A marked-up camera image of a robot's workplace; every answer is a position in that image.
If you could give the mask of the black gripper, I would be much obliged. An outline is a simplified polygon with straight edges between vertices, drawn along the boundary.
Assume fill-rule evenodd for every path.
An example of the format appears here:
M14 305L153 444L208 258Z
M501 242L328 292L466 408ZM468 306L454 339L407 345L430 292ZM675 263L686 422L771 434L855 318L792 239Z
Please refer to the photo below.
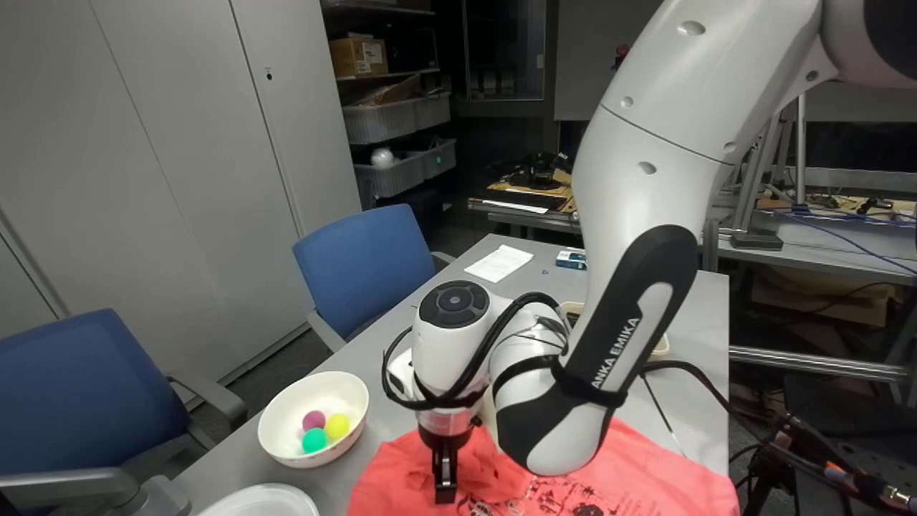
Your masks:
M460 451L468 444L471 434L441 437L427 427L418 431L421 441L434 454L434 495L438 504L454 504L460 493Z

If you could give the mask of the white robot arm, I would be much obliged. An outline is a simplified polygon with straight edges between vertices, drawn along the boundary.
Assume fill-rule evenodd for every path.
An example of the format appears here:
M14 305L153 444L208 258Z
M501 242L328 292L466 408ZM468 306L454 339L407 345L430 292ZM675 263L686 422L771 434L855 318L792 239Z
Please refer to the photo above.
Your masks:
M434 286L384 392L417 412L434 498L460 490L483 408L536 477L590 464L633 379L688 299L708 206L762 127L808 88L917 87L917 0L663 0L612 78L574 160L589 255L577 321L544 292Z

